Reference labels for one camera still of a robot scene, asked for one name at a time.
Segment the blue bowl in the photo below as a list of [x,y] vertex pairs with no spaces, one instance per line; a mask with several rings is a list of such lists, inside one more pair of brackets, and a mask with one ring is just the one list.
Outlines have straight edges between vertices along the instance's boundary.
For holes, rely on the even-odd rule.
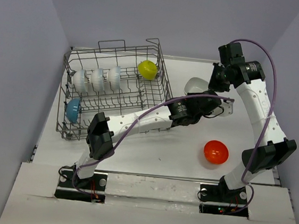
[[66,107],[66,117],[72,123],[76,123],[78,121],[79,111],[80,111],[80,99],[73,98],[70,100]]

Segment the lime green bowl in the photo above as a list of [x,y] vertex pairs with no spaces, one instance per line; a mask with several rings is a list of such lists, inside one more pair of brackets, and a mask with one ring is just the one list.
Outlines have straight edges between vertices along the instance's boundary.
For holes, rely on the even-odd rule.
[[147,80],[153,80],[155,79],[158,70],[155,63],[149,60],[145,60],[143,62],[140,62],[138,65],[138,71]]

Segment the grey wire dish rack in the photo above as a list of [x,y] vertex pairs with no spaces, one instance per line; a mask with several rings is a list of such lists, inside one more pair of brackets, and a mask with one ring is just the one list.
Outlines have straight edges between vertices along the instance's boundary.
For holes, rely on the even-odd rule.
[[[63,57],[63,75],[59,89],[55,131],[65,140],[81,140],[87,136],[87,128],[98,112],[106,115],[122,115],[149,109],[172,98],[172,90],[158,38],[146,39],[146,44],[128,46],[125,40],[101,40],[96,48],[73,47]],[[156,64],[158,73],[147,80],[138,71],[145,60]],[[113,67],[121,68],[120,89],[113,89],[107,73]],[[103,69],[104,91],[96,92],[90,84],[90,75],[95,69]],[[86,70],[86,93],[77,92],[72,85],[72,76],[78,70]],[[66,117],[70,100],[79,98],[78,121],[72,123]]]

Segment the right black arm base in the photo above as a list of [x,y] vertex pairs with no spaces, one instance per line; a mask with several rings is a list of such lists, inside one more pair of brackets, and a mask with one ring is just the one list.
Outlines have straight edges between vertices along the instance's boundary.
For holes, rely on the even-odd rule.
[[249,217],[248,208],[239,211],[247,203],[245,187],[222,197],[217,184],[200,184],[197,197],[201,202],[199,205],[200,213]]

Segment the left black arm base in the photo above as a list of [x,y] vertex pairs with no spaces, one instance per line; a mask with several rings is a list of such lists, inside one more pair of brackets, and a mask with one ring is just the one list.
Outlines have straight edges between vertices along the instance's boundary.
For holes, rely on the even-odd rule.
[[91,178],[87,179],[79,179],[76,176],[74,185],[80,189],[78,191],[72,184],[73,168],[63,166],[58,173],[60,176],[54,193],[56,198],[89,203],[105,202],[107,174],[96,172]]

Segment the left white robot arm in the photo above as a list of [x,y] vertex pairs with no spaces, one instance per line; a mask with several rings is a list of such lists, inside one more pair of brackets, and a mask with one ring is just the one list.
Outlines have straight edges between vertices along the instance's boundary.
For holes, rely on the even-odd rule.
[[221,105],[221,98],[204,92],[172,98],[145,111],[106,117],[97,113],[87,129],[87,150],[76,162],[71,176],[73,188],[80,190],[89,183],[97,165],[111,157],[127,136],[152,129],[188,126],[199,122]]

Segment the white square dish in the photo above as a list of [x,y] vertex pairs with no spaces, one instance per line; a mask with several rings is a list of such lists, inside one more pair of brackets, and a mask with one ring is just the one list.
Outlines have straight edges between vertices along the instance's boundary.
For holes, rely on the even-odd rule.
[[184,86],[184,94],[202,93],[208,90],[208,82],[198,77],[190,78]]

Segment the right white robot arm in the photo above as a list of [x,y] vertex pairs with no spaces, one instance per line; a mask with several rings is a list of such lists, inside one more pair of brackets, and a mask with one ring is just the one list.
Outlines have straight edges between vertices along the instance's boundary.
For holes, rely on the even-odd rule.
[[252,149],[244,150],[242,160],[221,177],[215,191],[228,202],[260,173],[283,163],[296,150],[295,140],[287,138],[273,112],[274,99],[268,98],[265,74],[258,61],[245,61],[240,43],[218,48],[220,63],[213,67],[209,89],[228,92],[233,86],[246,108],[255,139]]

